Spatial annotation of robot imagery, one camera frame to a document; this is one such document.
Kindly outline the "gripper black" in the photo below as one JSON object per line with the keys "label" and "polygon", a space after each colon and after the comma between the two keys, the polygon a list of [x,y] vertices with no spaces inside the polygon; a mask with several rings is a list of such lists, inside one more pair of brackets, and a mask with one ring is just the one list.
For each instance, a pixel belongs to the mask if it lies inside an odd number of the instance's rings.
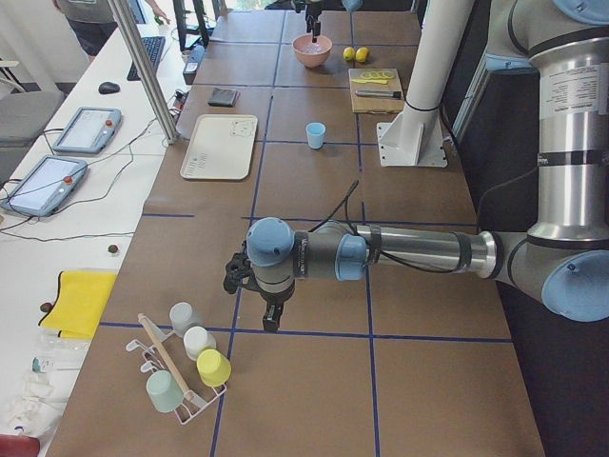
{"label": "gripper black", "polygon": [[278,324],[284,312],[285,302],[291,298],[295,290],[295,281],[284,281],[278,285],[260,284],[260,295],[266,302],[263,316],[265,331],[277,331]]}
{"label": "gripper black", "polygon": [[305,0],[306,32],[312,32],[312,43],[317,43],[320,35],[319,16],[322,13],[322,0]]}

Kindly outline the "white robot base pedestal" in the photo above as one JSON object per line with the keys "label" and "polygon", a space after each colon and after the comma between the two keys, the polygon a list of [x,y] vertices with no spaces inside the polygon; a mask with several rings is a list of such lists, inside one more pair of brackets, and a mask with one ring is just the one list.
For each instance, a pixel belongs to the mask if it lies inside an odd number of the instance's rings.
{"label": "white robot base pedestal", "polygon": [[473,0],[428,3],[403,110],[377,125],[383,167],[447,166],[440,105],[473,5]]}

